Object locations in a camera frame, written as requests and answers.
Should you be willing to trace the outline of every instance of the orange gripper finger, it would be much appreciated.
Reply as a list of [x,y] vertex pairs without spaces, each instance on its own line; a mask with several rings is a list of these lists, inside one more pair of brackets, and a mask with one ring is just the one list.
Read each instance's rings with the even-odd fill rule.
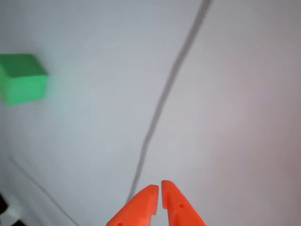
[[162,181],[163,208],[167,209],[169,226],[206,226],[185,196],[169,181]]
[[150,226],[157,214],[159,186],[149,185],[135,195],[106,226]]

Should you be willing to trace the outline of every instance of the gray cable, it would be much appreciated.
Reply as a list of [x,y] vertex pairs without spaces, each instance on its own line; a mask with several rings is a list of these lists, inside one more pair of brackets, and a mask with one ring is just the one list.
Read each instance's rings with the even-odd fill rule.
[[10,162],[26,176],[43,194],[75,225],[80,226],[64,209],[63,207],[56,201],[56,199],[39,183],[37,182],[22,166],[11,156],[8,158]]
[[143,145],[141,148],[141,152],[140,152],[140,158],[139,158],[139,162],[136,168],[136,173],[132,182],[132,186],[129,192],[129,195],[127,197],[127,202],[130,201],[136,191],[140,176],[141,176],[141,172],[143,169],[143,165],[144,165],[144,161],[145,161],[145,156],[147,154],[147,150],[150,144],[150,141],[153,137],[153,134],[156,130],[158,121],[160,119],[160,116],[162,114],[162,110],[164,108],[164,105],[166,103],[166,100],[168,98],[168,95],[170,93],[170,90],[174,84],[174,81],[179,73],[179,70],[195,40],[196,35],[198,34],[198,31],[205,19],[205,16],[209,10],[209,7],[211,5],[211,0],[203,0],[203,2],[200,4],[199,8],[198,8],[198,12],[196,14],[196,17],[194,19],[194,22],[191,26],[190,32],[188,33],[188,36],[186,37],[186,40],[176,58],[176,60],[174,61],[174,64],[172,66],[172,69],[170,71],[170,74],[168,76],[168,79],[166,81],[165,87],[163,88],[163,91],[161,93],[161,96],[159,98],[159,101],[157,103],[157,106],[155,108],[155,112],[154,115],[151,119],[150,122],[150,127],[145,135],[145,138],[143,140]]

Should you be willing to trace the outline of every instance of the green block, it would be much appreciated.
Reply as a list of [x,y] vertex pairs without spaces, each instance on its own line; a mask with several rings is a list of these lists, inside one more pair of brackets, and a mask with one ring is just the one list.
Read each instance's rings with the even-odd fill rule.
[[0,54],[0,93],[7,105],[43,99],[47,80],[34,56]]

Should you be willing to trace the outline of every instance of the black object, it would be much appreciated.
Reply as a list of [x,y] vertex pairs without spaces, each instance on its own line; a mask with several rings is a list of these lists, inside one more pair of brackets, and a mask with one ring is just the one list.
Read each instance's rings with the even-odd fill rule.
[[15,222],[12,226],[26,226],[25,224],[22,223],[21,220]]
[[4,213],[7,208],[8,208],[8,205],[5,202],[5,200],[2,198],[2,195],[0,193],[0,214]]

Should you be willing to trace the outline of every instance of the white backdrop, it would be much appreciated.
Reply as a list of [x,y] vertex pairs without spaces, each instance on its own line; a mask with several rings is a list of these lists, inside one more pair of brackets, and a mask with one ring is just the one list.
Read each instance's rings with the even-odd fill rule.
[[[124,204],[198,5],[2,1],[0,51],[31,52],[50,74],[45,101],[1,106],[2,155],[78,224],[105,225]],[[300,20],[298,0],[213,2],[138,190],[174,181],[209,226],[301,224]],[[74,225],[19,168],[6,173],[39,224]],[[167,224],[159,206],[152,226]]]

